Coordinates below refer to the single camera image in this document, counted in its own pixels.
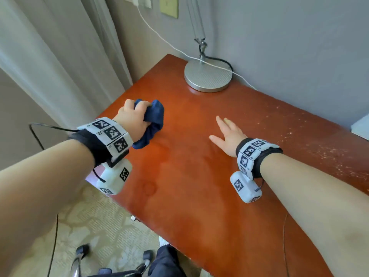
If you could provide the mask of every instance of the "person's leg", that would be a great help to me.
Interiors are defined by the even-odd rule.
[[[161,247],[149,268],[148,275],[150,277],[186,277],[179,265],[177,250],[164,239],[159,240]]]

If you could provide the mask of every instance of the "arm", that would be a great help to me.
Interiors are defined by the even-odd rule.
[[[225,141],[210,136],[235,157],[247,136],[217,117]],[[320,251],[335,276],[366,276],[369,251],[369,197],[354,187],[283,154],[270,154],[260,172],[287,211]]]
[[[127,100],[114,117],[134,142],[149,125],[143,121],[149,105],[142,101],[134,109],[134,101]],[[67,140],[0,172],[0,272],[9,274],[34,239],[50,227],[94,164],[85,145]]]

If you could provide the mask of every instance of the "white shoe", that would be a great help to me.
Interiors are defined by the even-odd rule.
[[[165,246],[165,245],[170,245],[168,241],[164,240],[163,237],[159,236],[159,245],[161,246]]]

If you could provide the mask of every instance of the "desk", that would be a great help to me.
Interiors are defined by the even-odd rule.
[[[185,65],[166,55],[100,115],[113,118],[128,98],[158,99],[165,107],[163,130],[144,149],[131,149],[133,171],[113,198],[216,277],[285,277],[287,212],[267,184],[261,199],[242,202],[229,181],[238,169],[235,158],[209,140],[221,136],[215,116],[367,194],[369,143],[235,80],[218,93],[197,92],[185,82]],[[332,276],[290,216],[285,245],[291,277]]]

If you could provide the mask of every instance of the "hand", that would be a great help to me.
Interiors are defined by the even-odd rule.
[[[225,118],[223,121],[219,116],[217,116],[216,120],[220,131],[222,131],[224,135],[225,141],[214,135],[210,135],[209,139],[226,154],[231,157],[236,157],[237,146],[243,139],[246,139],[247,136],[243,134],[242,130],[229,119]]]
[[[151,106],[150,102],[140,101],[135,108],[135,102],[127,99],[124,107],[121,107],[118,114],[113,118],[130,134],[133,142],[140,140],[146,128],[151,124],[144,121],[144,115],[148,106]]]

